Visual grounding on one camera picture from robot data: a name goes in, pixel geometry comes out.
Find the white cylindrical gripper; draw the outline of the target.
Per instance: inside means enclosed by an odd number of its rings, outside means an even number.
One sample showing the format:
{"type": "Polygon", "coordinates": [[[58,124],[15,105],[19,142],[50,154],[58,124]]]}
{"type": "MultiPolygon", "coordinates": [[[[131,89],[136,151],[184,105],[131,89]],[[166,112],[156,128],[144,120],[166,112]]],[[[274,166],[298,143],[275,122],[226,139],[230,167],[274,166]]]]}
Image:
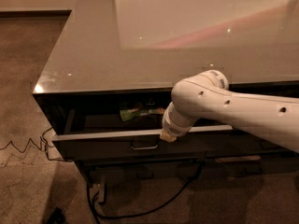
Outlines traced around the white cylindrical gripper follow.
{"type": "Polygon", "coordinates": [[[166,133],[161,133],[160,138],[166,142],[174,142],[177,137],[185,135],[199,120],[199,115],[196,113],[194,105],[180,105],[170,103],[163,115],[163,130],[166,133]]]}

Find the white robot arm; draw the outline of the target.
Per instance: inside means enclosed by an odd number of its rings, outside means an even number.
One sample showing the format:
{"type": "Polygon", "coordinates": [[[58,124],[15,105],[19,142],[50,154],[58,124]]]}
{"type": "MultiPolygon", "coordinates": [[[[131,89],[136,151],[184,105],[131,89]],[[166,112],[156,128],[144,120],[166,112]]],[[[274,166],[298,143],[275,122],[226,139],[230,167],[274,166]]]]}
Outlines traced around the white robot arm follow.
{"type": "Polygon", "coordinates": [[[173,142],[199,119],[216,120],[299,152],[299,99],[230,91],[226,76],[217,70],[173,87],[160,138],[173,142]]]}

